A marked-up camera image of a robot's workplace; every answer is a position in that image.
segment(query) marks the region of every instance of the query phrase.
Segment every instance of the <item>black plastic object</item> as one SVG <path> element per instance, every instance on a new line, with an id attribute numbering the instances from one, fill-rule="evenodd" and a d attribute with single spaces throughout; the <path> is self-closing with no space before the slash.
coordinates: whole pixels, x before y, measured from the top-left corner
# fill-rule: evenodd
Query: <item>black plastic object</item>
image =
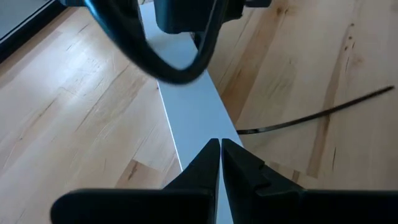
<path id="1" fill-rule="evenodd" d="M 15 2 L 22 5 L 22 7 L 27 7 L 24 1 Z M 7 35 L 0 37 L 0 63 L 10 57 L 19 47 L 24 45 L 24 43 L 30 40 L 65 9 L 66 7 L 61 5 L 57 0 L 48 0 L 43 3 L 40 9 L 27 17 Z"/>
<path id="2" fill-rule="evenodd" d="M 168 34 L 204 32 L 215 0 L 154 0 L 156 23 Z M 271 0 L 229 0 L 223 22 L 239 19 L 243 6 L 268 7 Z"/>
<path id="3" fill-rule="evenodd" d="M 264 128 L 244 129 L 244 130 L 237 130 L 236 132 L 238 134 L 257 134 L 257 133 L 265 133 L 265 132 L 268 132 L 268 131 L 278 130 L 278 129 L 281 129 L 281 128 L 287 128 L 287 127 L 290 127 L 290 126 L 293 126 L 293 125 L 296 125 L 296 124 L 300 124 L 300 123 L 304 123 L 304 122 L 307 122 L 307 121 L 311 121 L 313 119 L 321 118 L 321 117 L 324 117 L 324 116 L 329 116 L 332 113 L 341 111 L 343 109 L 347 109 L 350 106 L 354 106 L 354 105 L 356 105 L 358 103 L 362 103 L 362 102 L 364 102 L 366 100 L 369 100 L 371 98 L 380 96 L 380 95 L 385 94 L 388 91 L 391 91 L 393 89 L 395 89 L 395 86 L 393 86 L 393 85 L 387 86 L 387 87 L 381 88 L 379 90 L 376 90 L 376 91 L 374 91 L 372 93 L 368 93 L 368 94 L 366 94 L 364 96 L 361 96 L 359 98 L 353 99 L 353 100 L 351 100 L 351 101 L 349 101 L 347 103 L 343 103 L 342 105 L 338 105 L 338 106 L 332 107 L 330 109 L 327 109 L 327 110 L 324 110 L 324 111 L 321 111 L 321 112 L 317 112 L 315 114 L 311 114 L 311 115 L 305 116 L 303 118 L 295 119 L 293 121 L 288 121 L 288 122 L 284 122 L 284 123 L 281 123 L 281 124 L 275 124 L 275 125 L 267 126 L 267 127 L 264 127 Z"/>
<path id="4" fill-rule="evenodd" d="M 163 190 L 77 190 L 51 209 L 54 224 L 215 223 L 220 142 L 210 140 Z"/>
<path id="5" fill-rule="evenodd" d="M 235 224 L 398 221 L 398 192 L 305 190 L 229 139 L 221 157 Z"/>
<path id="6" fill-rule="evenodd" d="M 59 0 L 64 6 L 84 6 L 84 0 Z"/>

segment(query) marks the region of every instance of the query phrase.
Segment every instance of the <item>black wire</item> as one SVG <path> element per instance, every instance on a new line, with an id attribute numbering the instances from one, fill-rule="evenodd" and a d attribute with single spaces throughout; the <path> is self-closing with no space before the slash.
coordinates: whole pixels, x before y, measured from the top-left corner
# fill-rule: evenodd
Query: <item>black wire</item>
<path id="1" fill-rule="evenodd" d="M 387 87 L 382 88 L 380 90 L 377 90 L 377 91 L 374 91 L 374 92 L 369 93 L 367 95 L 364 95 L 362 97 L 359 97 L 359 98 L 357 98 L 355 100 L 351 100 L 351 101 L 349 101 L 347 103 L 343 103 L 342 105 L 339 105 L 339 106 L 336 106 L 336 107 L 333 107 L 333 108 L 330 108 L 330 109 L 327 109 L 327 110 L 312 114 L 310 116 L 306 116 L 304 118 L 295 119 L 293 121 L 288 121 L 288 122 L 285 122 L 285 123 L 282 123 L 282 124 L 276 124 L 276 125 L 268 126 L 268 127 L 265 127 L 265 128 L 237 130 L 237 132 L 238 132 L 238 134 L 257 134 L 257 133 L 264 133 L 264 132 L 268 132 L 268 131 L 273 131 L 273 130 L 276 130 L 276 129 L 287 128 L 289 126 L 293 126 L 293 125 L 300 124 L 300 123 L 303 123 L 303 122 L 306 122 L 306 121 L 310 121 L 310 120 L 313 120 L 313 119 L 321 118 L 323 116 L 328 116 L 328 115 L 330 115 L 330 114 L 332 114 L 334 112 L 343 110 L 343 109 L 348 108 L 350 106 L 353 106 L 353 105 L 356 105 L 358 103 L 361 103 L 361 102 L 363 102 L 365 100 L 368 100 L 368 99 L 374 98 L 376 96 L 379 96 L 379 95 L 381 95 L 383 93 L 386 93 L 386 92 L 388 92 L 390 90 L 393 90 L 394 88 L 395 88 L 395 86 L 387 86 Z"/>
<path id="2" fill-rule="evenodd" d="M 206 69 L 216 46 L 228 0 L 214 1 L 198 53 L 193 62 L 183 69 L 170 66 L 154 52 L 142 34 L 138 18 L 123 11 L 119 1 L 85 0 L 85 4 L 107 35 L 141 69 L 158 80 L 186 84 L 197 79 Z"/>

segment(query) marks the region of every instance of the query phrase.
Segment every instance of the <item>black clamp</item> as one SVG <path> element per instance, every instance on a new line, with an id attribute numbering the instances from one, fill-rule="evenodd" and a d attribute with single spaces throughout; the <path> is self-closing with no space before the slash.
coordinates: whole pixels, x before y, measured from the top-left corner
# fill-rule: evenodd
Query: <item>black clamp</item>
<path id="1" fill-rule="evenodd" d="M 396 191 L 306 190 L 229 139 L 211 139 L 162 190 L 77 190 L 58 199 L 61 223 L 216 223 L 220 152 L 234 223 L 397 223 Z"/>

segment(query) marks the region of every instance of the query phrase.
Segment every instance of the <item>wood grain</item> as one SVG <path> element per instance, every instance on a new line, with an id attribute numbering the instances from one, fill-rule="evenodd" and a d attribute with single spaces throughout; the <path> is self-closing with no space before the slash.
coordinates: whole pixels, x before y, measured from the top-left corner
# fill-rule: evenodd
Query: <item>wood grain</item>
<path id="1" fill-rule="evenodd" d="M 397 6 L 396 0 L 274 0 L 226 23 L 208 70 L 235 127 L 290 121 L 398 84 Z M 304 187 L 398 189 L 397 97 L 392 91 L 241 139 Z"/>
<path id="2" fill-rule="evenodd" d="M 49 223 L 70 190 L 161 188 L 180 172 L 156 81 L 83 8 L 0 65 L 0 104 L 0 223 Z"/>
<path id="3" fill-rule="evenodd" d="M 274 0 L 226 23 L 209 73 L 238 129 L 398 83 L 397 0 Z M 397 189 L 398 92 L 247 149 L 308 188 Z M 156 82 L 69 9 L 0 65 L 0 223 L 48 223 L 81 187 L 159 188 L 179 172 Z"/>

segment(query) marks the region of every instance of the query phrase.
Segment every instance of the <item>white plank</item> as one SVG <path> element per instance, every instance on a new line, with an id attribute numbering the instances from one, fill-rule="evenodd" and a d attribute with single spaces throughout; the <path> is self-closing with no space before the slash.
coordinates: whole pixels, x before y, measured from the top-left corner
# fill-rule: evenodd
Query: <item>white plank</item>
<path id="1" fill-rule="evenodd" d="M 146 37 L 152 48 L 177 68 L 189 65 L 197 53 L 190 35 L 162 32 L 155 21 L 153 3 L 140 8 Z M 159 83 L 159 88 L 183 169 L 211 138 L 229 138 L 242 145 L 207 71 L 189 85 Z M 220 164 L 217 223 L 232 222 Z"/>

